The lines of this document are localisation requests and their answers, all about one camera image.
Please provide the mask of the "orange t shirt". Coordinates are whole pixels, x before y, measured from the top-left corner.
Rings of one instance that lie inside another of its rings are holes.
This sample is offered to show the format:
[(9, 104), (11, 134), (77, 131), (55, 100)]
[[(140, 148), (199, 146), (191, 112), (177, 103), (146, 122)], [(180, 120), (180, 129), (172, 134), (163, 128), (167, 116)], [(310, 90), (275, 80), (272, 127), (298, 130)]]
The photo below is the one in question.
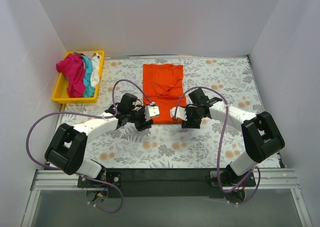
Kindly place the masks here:
[(155, 125), (174, 124), (170, 110), (177, 106), (187, 105), (187, 99), (182, 96), (184, 66), (166, 64), (143, 65), (143, 91), (147, 97), (159, 107), (160, 115), (153, 119)]

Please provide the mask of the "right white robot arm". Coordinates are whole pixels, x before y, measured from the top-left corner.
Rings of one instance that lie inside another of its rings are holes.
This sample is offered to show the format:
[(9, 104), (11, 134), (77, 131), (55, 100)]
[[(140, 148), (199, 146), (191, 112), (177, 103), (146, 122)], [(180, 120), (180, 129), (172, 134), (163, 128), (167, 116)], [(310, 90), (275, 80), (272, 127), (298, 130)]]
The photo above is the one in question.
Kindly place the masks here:
[(191, 104), (172, 108), (172, 119), (182, 121), (183, 129), (199, 129), (202, 119), (209, 118), (223, 123), (218, 144), (217, 158), (221, 158), (224, 134), (227, 126), (242, 133), (245, 150), (224, 171), (216, 168), (215, 182), (218, 186), (228, 183), (235, 188), (241, 185), (250, 173), (272, 155), (285, 147), (285, 141), (269, 112), (254, 113), (230, 106), (224, 96), (215, 91), (215, 97), (204, 93), (205, 87), (188, 89)]

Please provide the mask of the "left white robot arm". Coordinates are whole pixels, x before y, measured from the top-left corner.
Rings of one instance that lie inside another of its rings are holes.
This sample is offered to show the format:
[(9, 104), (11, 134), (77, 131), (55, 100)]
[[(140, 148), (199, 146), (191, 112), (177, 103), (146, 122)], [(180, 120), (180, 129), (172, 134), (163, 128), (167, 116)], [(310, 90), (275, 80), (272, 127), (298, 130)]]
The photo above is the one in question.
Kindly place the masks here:
[(137, 101), (137, 96), (125, 93), (120, 102), (101, 114), (101, 118), (75, 125), (61, 124), (45, 152), (45, 159), (67, 175), (84, 175), (95, 187), (103, 186), (107, 180), (107, 169), (85, 156), (87, 144), (128, 123), (134, 124), (137, 131), (151, 128), (153, 118), (160, 115), (159, 107), (154, 103), (136, 105)]

